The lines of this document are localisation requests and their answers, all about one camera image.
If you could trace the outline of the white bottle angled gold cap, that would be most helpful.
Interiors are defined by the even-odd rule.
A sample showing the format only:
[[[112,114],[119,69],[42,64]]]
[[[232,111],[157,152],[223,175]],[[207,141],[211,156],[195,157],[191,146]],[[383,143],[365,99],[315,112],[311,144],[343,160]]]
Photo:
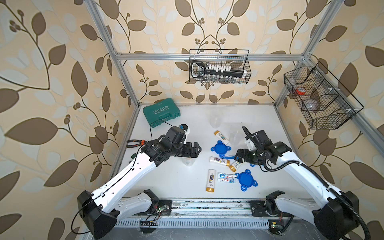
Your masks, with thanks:
[[[239,168],[240,168],[240,166],[242,165],[243,163],[241,163],[241,162],[238,162],[238,161],[234,161],[230,166],[229,166],[229,168],[230,168],[230,170],[232,171],[232,172],[236,172]]]

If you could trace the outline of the white shampoo bottle gold cap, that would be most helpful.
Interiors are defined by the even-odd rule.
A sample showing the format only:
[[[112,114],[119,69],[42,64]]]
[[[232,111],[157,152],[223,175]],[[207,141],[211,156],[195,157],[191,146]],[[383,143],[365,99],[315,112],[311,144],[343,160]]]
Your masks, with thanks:
[[[224,134],[220,131],[215,131],[214,135],[226,146],[230,144],[230,141],[227,137],[224,136]]]

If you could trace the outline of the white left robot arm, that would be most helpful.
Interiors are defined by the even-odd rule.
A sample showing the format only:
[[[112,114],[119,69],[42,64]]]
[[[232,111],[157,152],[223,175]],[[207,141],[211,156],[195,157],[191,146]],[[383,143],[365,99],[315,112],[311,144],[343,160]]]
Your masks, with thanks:
[[[170,157],[197,158],[202,148],[197,142],[179,145],[148,141],[136,158],[106,184],[92,193],[83,191],[77,197],[81,217],[88,233],[99,240],[107,235],[119,219],[138,213],[154,211],[158,197],[151,191],[124,200],[124,195],[146,174]]]

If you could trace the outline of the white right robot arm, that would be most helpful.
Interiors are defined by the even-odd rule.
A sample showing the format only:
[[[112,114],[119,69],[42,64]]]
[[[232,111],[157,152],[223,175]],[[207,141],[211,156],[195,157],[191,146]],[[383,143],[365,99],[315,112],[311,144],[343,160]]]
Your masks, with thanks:
[[[283,191],[272,193],[272,210],[291,214],[313,224],[328,240],[345,240],[347,234],[362,227],[366,240],[372,238],[359,211],[359,198],[343,192],[324,180],[283,142],[258,146],[253,150],[239,149],[235,160],[262,164],[267,172],[284,170],[312,197],[313,203],[293,198]]]

